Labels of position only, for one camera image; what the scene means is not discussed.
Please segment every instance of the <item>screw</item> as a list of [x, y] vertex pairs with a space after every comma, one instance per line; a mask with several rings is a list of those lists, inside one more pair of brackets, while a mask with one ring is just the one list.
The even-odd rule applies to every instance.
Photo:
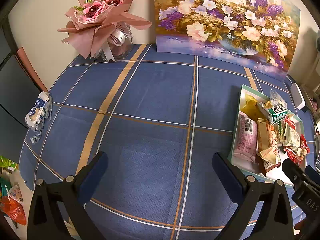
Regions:
[[278, 184], [279, 186], [283, 186], [283, 185], [284, 185], [283, 181], [280, 180], [280, 179], [277, 179], [277, 184]]
[[66, 177], [66, 182], [72, 182], [74, 177], [72, 175]]
[[37, 182], [36, 182], [36, 184], [37, 184], [38, 186], [41, 186], [42, 183], [43, 183], [43, 179], [38, 179]]
[[256, 180], [256, 178], [254, 176], [249, 175], [247, 177], [247, 180], [250, 181], [250, 182], [254, 182]]

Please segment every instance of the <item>wall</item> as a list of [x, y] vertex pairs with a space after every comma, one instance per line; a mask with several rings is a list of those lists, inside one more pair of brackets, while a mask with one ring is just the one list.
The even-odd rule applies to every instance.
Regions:
[[[319, 30], [307, 8], [300, 0], [291, 0], [301, 10], [300, 33], [289, 74], [302, 82], [303, 75], [316, 57], [315, 33]], [[153, 21], [154, 0], [133, 0], [130, 13]], [[9, 15], [17, 45], [25, 52], [39, 77], [50, 88], [64, 68], [77, 55], [72, 46], [62, 44], [66, 33], [58, 33], [68, 18], [64, 13], [77, 0], [19, 0]], [[155, 42], [154, 27], [133, 29], [134, 43]]]

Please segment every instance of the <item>barcode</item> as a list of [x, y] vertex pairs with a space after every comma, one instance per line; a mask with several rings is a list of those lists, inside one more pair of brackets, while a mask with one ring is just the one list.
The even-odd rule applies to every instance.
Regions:
[[244, 131], [252, 133], [252, 121], [250, 119], [245, 119], [244, 123]]

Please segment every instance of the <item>flower bouquet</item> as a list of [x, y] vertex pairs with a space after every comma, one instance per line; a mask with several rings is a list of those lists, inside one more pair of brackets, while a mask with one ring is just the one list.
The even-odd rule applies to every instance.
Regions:
[[127, 54], [132, 45], [130, 26], [141, 30], [151, 22], [128, 13], [132, 0], [78, 0], [66, 12], [71, 21], [58, 32], [67, 32], [62, 42], [71, 44], [84, 58], [102, 53], [104, 60]]
[[172, 0], [172, 6], [159, 10], [158, 26], [168, 33], [218, 40], [241, 55], [260, 52], [267, 63], [289, 68], [298, 28], [283, 6], [269, 0]]

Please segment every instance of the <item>painting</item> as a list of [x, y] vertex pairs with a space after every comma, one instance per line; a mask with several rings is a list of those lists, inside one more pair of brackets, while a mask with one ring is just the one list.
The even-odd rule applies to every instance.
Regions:
[[228, 61], [284, 80], [300, 10], [289, 0], [155, 0], [157, 51]]

